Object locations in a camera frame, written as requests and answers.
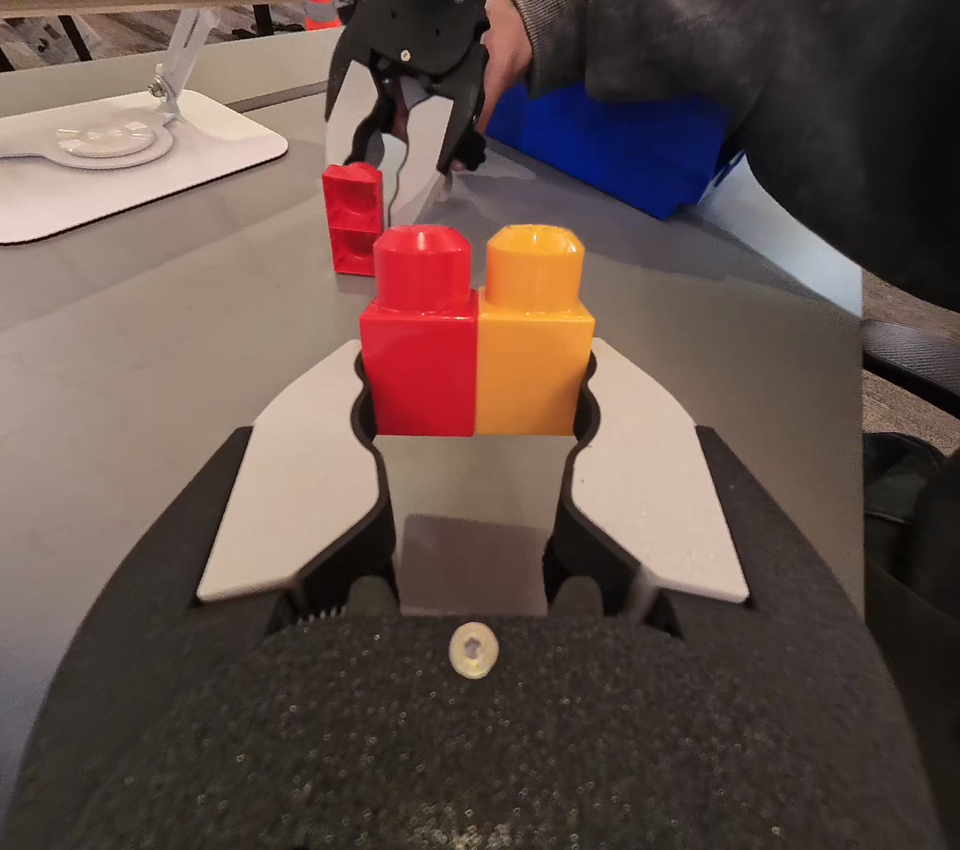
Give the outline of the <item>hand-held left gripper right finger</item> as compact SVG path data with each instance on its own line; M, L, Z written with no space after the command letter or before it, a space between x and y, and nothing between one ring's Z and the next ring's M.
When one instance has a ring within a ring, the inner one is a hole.
M692 417L595 338L554 520L554 597L591 580L602 613L645 615L661 592L745 605L750 589Z

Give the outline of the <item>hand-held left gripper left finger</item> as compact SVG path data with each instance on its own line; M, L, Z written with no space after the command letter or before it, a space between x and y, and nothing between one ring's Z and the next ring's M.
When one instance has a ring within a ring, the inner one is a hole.
M254 421L201 603L281 591L320 614L344 606L360 578L396 590L389 484L360 355L359 340L344 343Z

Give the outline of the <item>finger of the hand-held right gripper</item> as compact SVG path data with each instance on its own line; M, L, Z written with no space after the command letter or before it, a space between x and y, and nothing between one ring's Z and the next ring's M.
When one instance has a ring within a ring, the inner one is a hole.
M379 168L386 152L383 138L391 127L391 93L359 61L349 63L338 83L331 76L326 89L327 164L363 162Z
M441 195L447 173L439 170L452 100L428 96L413 77L399 80L406 105L405 141L384 134L386 215L422 215Z

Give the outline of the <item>red two-stud toy block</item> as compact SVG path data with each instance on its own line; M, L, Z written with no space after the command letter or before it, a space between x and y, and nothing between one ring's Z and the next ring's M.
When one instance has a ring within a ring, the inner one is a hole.
M384 230L382 172L366 162L331 164L321 182L334 271L375 276L374 245Z

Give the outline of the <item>red single-stud toy block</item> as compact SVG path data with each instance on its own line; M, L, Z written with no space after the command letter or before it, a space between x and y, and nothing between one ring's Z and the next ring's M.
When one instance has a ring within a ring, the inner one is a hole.
M374 298L359 317L377 431L474 434L478 295L472 247L439 224L392 227L373 246Z

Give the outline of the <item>yellow single-stud toy block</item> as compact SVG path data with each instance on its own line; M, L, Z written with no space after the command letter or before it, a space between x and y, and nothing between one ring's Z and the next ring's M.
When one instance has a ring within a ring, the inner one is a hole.
M585 249L569 229L503 227L478 292L478 435L570 436L594 316L580 299Z

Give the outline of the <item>blue plastic storage bin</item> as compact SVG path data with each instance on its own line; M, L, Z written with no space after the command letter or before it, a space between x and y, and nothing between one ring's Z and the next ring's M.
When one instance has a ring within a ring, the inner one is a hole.
M621 103L580 85L531 99L523 86L499 100L486 134L657 220L693 206L743 156L712 100L687 96Z

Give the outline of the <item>grey desk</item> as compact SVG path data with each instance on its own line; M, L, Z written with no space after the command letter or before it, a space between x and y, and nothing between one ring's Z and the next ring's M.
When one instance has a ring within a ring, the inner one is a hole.
M204 48L189 84L230 103L325 80L334 30ZM84 229L2 249L2 816L49 684L116 567L224 440L357 335L373 281L333 272L323 97L249 112L287 154ZM474 244L570 228L582 301L618 352L713 428L863 611L860 270L760 191L787 271L714 227L658 221L491 144L429 220Z

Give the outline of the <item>person's right hand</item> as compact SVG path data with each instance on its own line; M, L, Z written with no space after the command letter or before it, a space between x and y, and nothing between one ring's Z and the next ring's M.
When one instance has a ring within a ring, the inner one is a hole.
M488 29L483 34L487 62L485 100L476 128L485 133L499 100L525 79L532 60L532 45L522 16L513 0L487 0Z

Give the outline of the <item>white stand with wooden board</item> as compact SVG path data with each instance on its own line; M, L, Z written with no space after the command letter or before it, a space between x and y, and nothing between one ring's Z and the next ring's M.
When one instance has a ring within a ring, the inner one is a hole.
M2 18L178 12L147 88L2 116L1 243L32 244L269 163L286 140L186 89L219 8L293 0L2 0Z

